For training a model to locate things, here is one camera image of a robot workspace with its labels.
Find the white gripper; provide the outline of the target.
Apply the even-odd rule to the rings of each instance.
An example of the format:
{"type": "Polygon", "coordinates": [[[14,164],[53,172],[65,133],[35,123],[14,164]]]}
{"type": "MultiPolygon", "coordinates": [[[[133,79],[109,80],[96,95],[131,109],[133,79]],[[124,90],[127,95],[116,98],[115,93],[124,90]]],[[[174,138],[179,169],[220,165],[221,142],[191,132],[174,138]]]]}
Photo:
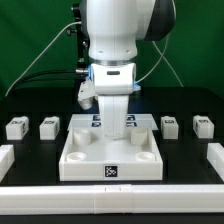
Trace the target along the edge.
{"type": "Polygon", "coordinates": [[[128,95],[98,96],[101,125],[106,137],[120,139],[124,136],[128,103],[128,95]]]}

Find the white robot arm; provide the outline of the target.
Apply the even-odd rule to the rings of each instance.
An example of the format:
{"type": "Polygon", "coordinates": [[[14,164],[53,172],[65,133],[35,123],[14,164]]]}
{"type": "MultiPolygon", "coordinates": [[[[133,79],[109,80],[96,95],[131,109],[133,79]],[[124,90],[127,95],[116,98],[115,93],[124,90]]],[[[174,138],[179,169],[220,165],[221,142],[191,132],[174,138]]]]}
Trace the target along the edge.
{"type": "Polygon", "coordinates": [[[134,91],[138,40],[159,41],[176,20],[174,0],[81,0],[93,94],[98,97],[103,134],[121,138],[129,95],[134,91]]]}

